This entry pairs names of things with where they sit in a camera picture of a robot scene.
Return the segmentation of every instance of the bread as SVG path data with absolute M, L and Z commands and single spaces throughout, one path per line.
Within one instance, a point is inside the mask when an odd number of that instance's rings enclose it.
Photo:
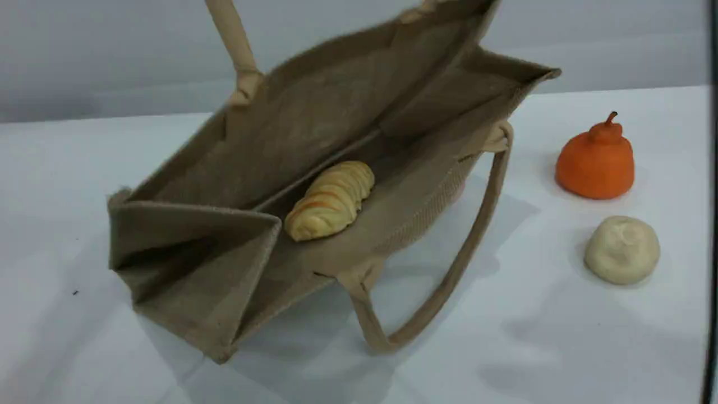
M 627 216 L 611 216 L 594 231 L 586 247 L 586 266 L 616 285 L 638 283 L 658 263 L 658 236 L 647 223 Z
M 374 186 L 374 173 L 359 161 L 345 161 L 323 171 L 284 219 L 296 242 L 331 236 L 352 224 Z

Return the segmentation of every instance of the burlap bag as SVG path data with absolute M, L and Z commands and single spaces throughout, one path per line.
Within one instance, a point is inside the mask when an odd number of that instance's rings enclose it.
M 334 281 L 368 344 L 398 349 L 443 306 L 486 230 L 512 142 L 502 120 L 559 71 L 479 47 L 498 1 L 455 0 L 425 1 L 262 75 L 231 0 L 207 4 L 236 91 L 158 171 L 110 199 L 111 268 L 138 312 L 219 363 Z M 370 299 L 384 259 L 431 226 L 484 152 L 493 166 L 466 241 L 429 299 L 387 335 Z M 286 213 L 319 171 L 348 159 L 376 174 L 356 222 L 293 242 Z

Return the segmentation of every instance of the dough ball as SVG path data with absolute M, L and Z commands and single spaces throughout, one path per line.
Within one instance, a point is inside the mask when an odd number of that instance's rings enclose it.
M 616 285 L 637 283 L 653 272 L 661 255 L 658 236 L 647 223 L 611 216 L 593 232 L 586 246 L 586 266 Z

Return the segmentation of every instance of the white table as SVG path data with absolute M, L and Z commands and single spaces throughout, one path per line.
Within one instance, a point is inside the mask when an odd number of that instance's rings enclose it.
M 696 403 L 707 342 L 707 87 L 531 96 L 480 251 L 439 317 L 391 356 L 365 349 L 349 299 L 323 290 L 217 366 L 130 308 L 107 270 L 106 195 L 136 185 L 206 114 L 0 125 L 0 402 Z M 619 111 L 636 181 L 591 202 L 560 190 L 561 146 Z M 482 198 L 466 192 L 374 292 L 387 327 L 440 279 Z M 652 224 L 662 256 L 638 287 L 582 265 L 613 214 Z

